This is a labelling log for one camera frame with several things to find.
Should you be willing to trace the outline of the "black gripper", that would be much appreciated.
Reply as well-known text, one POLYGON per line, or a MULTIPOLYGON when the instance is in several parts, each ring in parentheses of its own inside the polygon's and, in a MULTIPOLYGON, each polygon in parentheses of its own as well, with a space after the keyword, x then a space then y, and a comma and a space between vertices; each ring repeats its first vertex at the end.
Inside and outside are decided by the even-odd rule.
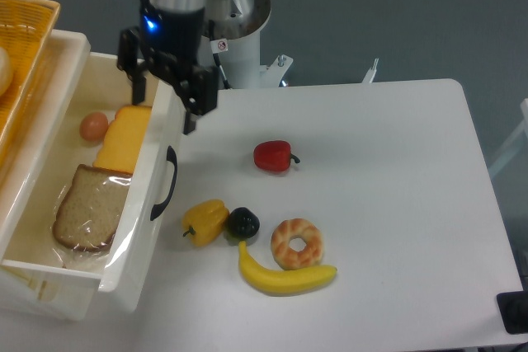
POLYGON ((185 108, 182 132, 195 131, 199 118, 217 107, 218 69, 197 64, 204 0, 140 0, 139 29, 120 32, 117 68, 131 83, 131 104, 145 101, 147 69, 171 85, 185 108), (145 62, 138 61, 141 50, 145 62))

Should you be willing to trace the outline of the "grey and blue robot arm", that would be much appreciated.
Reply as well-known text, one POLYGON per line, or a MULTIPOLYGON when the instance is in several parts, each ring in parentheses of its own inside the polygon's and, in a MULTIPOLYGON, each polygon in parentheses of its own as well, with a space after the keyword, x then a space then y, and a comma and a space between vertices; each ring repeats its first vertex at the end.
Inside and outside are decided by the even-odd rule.
POLYGON ((120 33, 117 67, 131 81, 133 104, 144 101, 151 73, 181 99, 184 134, 218 101, 219 68, 198 63, 205 14, 206 0, 139 0, 139 24, 120 33))

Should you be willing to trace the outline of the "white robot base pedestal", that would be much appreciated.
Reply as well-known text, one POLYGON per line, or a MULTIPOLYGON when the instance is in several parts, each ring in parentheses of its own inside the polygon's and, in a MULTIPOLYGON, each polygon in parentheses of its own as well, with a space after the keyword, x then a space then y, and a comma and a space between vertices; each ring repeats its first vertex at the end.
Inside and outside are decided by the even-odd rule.
POLYGON ((207 0, 198 60, 219 69, 221 89, 286 86, 291 57, 261 63, 261 33, 270 16, 271 0, 207 0))

